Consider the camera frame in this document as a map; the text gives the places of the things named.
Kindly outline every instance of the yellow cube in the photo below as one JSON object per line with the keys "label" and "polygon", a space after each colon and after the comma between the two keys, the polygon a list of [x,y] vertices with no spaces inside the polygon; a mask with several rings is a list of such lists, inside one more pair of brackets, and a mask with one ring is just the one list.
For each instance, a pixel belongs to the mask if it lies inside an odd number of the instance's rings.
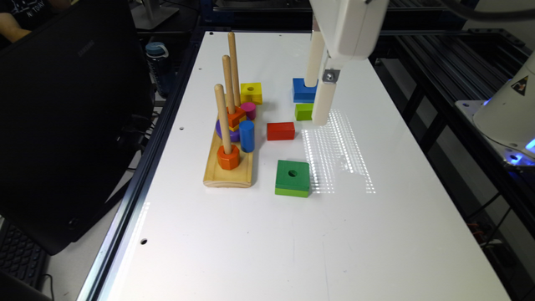
{"label": "yellow cube", "polygon": [[246,102],[252,102],[255,105],[262,104],[262,85],[260,83],[241,84],[241,88],[242,104]]}

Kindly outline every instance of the green square block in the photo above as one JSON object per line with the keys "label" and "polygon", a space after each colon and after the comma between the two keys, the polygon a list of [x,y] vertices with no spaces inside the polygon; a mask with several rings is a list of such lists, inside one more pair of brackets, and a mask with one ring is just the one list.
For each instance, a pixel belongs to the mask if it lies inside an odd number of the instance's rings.
{"label": "green square block", "polygon": [[314,104],[295,105],[295,120],[312,120],[312,108]]}
{"label": "green square block", "polygon": [[279,160],[275,188],[294,191],[310,190],[310,170],[306,162]]}
{"label": "green square block", "polygon": [[275,188],[275,194],[279,196],[308,197],[308,191],[295,191],[291,189]]}

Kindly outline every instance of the blue cube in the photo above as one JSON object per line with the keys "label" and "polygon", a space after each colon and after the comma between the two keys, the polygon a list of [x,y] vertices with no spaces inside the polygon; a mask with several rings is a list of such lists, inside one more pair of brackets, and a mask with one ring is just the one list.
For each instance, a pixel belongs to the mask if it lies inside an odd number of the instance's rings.
{"label": "blue cube", "polygon": [[316,89],[318,84],[315,87],[306,87],[304,85],[304,79],[293,79],[293,102],[301,104],[312,104],[314,98],[316,98]]}

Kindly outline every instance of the person's hand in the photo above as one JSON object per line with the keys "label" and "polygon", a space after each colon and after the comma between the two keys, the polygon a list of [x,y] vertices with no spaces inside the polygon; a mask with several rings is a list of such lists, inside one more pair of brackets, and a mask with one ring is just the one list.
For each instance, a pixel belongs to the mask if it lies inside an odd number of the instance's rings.
{"label": "person's hand", "polygon": [[31,31],[20,28],[17,20],[11,13],[0,13],[0,34],[9,42],[15,43]]}

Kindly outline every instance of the wooden dowel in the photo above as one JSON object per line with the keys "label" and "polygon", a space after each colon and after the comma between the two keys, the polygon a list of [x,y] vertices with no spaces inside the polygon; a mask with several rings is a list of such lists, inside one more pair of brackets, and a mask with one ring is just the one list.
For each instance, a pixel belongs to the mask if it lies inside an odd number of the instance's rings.
{"label": "wooden dowel", "polygon": [[225,88],[227,88],[228,113],[234,114],[236,113],[236,107],[232,92],[231,58],[228,55],[223,55],[223,72],[225,73]]}
{"label": "wooden dowel", "polygon": [[232,70],[232,84],[234,90],[234,104],[236,106],[242,105],[240,97],[240,79],[237,76],[237,56],[236,56],[236,37],[233,32],[228,33],[228,48],[231,53],[231,70]]}
{"label": "wooden dowel", "polygon": [[223,91],[223,86],[216,84],[214,87],[216,92],[217,100],[217,111],[219,113],[219,125],[221,126],[221,138],[223,139],[223,147],[225,148],[225,155],[230,155],[232,153],[231,145],[231,133],[228,129],[228,116],[227,116],[227,107],[225,106],[225,92]]}

